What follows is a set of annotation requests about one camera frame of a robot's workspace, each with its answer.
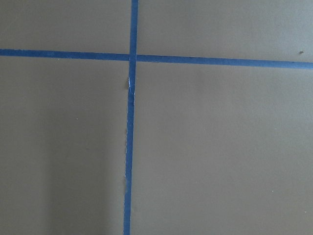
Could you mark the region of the vertical blue tape strip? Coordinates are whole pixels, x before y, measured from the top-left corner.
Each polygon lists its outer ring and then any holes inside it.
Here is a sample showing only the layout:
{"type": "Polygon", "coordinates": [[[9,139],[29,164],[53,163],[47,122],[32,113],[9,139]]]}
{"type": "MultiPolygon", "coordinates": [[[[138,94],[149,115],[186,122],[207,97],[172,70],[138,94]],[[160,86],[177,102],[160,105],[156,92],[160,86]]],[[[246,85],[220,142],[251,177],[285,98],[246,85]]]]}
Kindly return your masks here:
{"type": "Polygon", "coordinates": [[[134,141],[134,107],[135,107],[135,83],[137,62],[137,20],[138,1],[131,1],[130,24],[130,50],[129,50],[129,89],[128,112],[126,134],[126,158],[125,158],[125,195],[124,195],[124,220],[123,234],[131,233],[131,206],[132,206],[132,169],[133,169],[133,141],[134,141]]]}

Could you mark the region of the horizontal blue tape strip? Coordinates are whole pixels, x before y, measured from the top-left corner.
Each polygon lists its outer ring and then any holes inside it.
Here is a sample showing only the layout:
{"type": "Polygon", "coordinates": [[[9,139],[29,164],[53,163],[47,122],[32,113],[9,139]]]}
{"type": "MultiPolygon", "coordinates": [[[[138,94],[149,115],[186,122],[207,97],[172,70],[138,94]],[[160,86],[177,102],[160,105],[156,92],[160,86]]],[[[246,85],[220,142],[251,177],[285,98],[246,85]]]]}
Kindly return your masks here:
{"type": "MultiPolygon", "coordinates": [[[[13,56],[13,57],[38,57],[38,58],[86,59],[86,60],[110,60],[110,61],[130,60],[130,55],[128,54],[101,53],[101,52],[1,49],[0,54],[1,56],[13,56]]],[[[313,68],[312,62],[185,57],[185,56],[164,56],[164,55],[137,55],[135,58],[137,62],[151,62],[151,63],[223,65],[223,66],[285,68],[285,69],[304,69],[304,70],[311,70],[313,68]]]]}

